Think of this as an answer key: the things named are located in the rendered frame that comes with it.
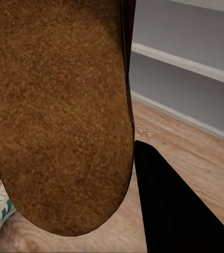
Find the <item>sandal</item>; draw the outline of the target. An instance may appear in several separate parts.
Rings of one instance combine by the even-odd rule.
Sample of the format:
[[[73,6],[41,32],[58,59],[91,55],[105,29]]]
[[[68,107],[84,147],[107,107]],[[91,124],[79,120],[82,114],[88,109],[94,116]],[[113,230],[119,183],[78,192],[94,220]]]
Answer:
[[[0,178],[18,212],[78,237],[128,192],[136,0],[0,0]]]

